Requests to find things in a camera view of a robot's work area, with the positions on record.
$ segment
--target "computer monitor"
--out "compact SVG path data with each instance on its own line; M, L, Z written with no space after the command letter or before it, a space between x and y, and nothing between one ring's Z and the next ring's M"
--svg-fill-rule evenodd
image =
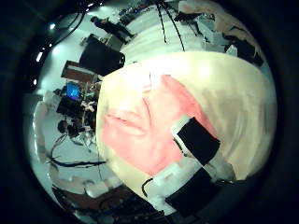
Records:
M66 84L66 95L73 100L79 99L79 86L75 83Z

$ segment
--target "chair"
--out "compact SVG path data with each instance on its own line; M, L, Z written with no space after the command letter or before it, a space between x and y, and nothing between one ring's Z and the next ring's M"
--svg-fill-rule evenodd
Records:
M98 39L89 38L88 44L79 59L80 66L104 77L123 67L124 54L107 47Z

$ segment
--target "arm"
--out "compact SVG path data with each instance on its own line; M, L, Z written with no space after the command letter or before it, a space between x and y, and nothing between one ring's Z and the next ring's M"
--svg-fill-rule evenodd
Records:
M104 20L101 20L101 23L105 24L109 21L109 17L105 18Z

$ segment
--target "person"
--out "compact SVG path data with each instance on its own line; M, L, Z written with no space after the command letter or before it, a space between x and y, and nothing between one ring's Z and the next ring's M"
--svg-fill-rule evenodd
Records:
M105 18L104 20L101 20L97 17L92 17L91 22L98 28L101 28L105 30L107 33L111 33L115 35L122 43L127 44L128 41L126 41L122 36L121 33L124 35L130 36L131 39L135 35L132 35L125 27L112 23L109 21L109 17Z

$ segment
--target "wire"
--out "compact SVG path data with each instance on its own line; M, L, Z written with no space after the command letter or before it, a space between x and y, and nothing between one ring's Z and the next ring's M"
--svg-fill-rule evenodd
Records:
M61 162L61 161L55 160L55 158L53 157L53 151L57 146L59 146L65 140L66 137L67 137L67 133L64 133L55 141L54 146L50 150L50 162L55 163L60 166L63 166L63 167L76 167L76 168L90 168L90 167L93 167L96 165L101 165L101 164L106 163L105 161Z
M100 162L100 152L99 152L98 149L96 149L96 150L97 150L97 161ZM101 175L100 165L97 165L97 168L98 168L98 170L99 170L100 178L101 178L101 180L103 180L102 175Z
M144 183L142 184L142 186L141 186L142 192L143 192L143 194L144 194L146 197L148 197L148 194L147 194L147 192L144 190L144 187L145 187L146 184L148 184L151 180L152 180L152 178L146 180L146 182L144 182Z

